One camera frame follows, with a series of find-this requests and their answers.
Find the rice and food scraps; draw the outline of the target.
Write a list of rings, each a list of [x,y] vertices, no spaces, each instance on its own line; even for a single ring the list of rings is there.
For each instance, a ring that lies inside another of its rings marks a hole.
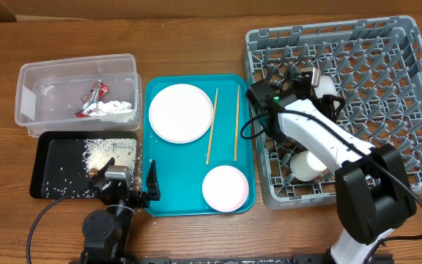
[[[136,139],[87,139],[86,151],[83,153],[83,162],[89,179],[100,170],[110,158],[115,159],[117,166],[127,166],[130,173],[136,170],[137,140]],[[94,198],[95,192],[82,189],[77,198]]]

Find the pink bowl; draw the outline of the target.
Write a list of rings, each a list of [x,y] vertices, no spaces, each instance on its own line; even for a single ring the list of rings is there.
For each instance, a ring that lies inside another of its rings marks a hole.
[[[228,213],[243,206],[249,195],[245,175],[233,166],[217,166],[204,177],[202,194],[214,210]]]

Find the grey bowl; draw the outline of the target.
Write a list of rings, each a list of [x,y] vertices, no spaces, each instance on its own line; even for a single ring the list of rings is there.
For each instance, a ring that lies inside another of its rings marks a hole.
[[[335,84],[333,83],[333,80],[330,76],[322,76],[319,86],[317,88],[311,88],[311,90],[313,92],[312,101],[318,110],[319,110],[319,99],[323,95],[338,96]]]

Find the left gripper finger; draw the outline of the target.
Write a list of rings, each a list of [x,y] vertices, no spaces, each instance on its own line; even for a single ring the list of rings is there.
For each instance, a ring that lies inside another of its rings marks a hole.
[[[98,180],[99,178],[103,178],[103,177],[105,177],[105,173],[106,173],[106,171],[107,171],[107,169],[110,167],[110,166],[113,166],[115,164],[115,159],[114,158],[110,158],[109,160],[108,160],[108,162],[100,169],[100,170],[98,170],[96,173],[95,173],[95,175],[93,175],[92,176],[92,179],[93,180]]]
[[[157,164],[155,160],[150,163],[146,180],[147,197],[149,201],[160,200],[160,186],[157,178]]]

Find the white round plate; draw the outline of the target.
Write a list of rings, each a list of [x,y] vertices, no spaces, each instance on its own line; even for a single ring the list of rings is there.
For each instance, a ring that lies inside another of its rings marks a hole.
[[[202,89],[192,84],[172,84],[154,96],[148,118],[161,139],[186,144],[208,132],[214,120],[214,106]]]

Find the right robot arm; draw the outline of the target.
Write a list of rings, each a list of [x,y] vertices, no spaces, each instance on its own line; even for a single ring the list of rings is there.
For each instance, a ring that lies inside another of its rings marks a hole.
[[[294,139],[315,161],[292,158],[299,180],[329,170],[335,177],[336,207],[343,226],[324,263],[372,263],[374,253],[417,211],[400,152],[391,144],[376,147],[336,124],[344,99],[335,84],[310,67],[289,74],[280,88],[260,80],[245,94],[262,131],[278,143]]]

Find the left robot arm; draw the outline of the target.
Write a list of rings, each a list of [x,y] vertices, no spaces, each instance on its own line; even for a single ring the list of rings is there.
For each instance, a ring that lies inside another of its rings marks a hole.
[[[138,263],[126,250],[136,208],[148,208],[151,201],[160,199],[156,162],[149,167],[146,191],[130,186],[130,169],[117,166],[111,158],[91,177],[89,186],[106,206],[95,210],[83,222],[84,250],[81,263]]]

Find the red snack wrapper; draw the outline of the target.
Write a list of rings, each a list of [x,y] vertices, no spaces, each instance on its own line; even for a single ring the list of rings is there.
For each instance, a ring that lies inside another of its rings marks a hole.
[[[93,87],[79,100],[81,109],[75,114],[76,117],[88,117],[96,108],[99,101],[110,92],[101,80],[96,81]]]

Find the white napkin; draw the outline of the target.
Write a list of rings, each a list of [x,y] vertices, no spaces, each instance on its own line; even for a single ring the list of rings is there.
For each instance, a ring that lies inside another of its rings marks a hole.
[[[88,117],[100,117],[101,121],[126,123],[134,118],[132,104],[127,101],[110,100],[107,103],[99,101],[87,110]]]

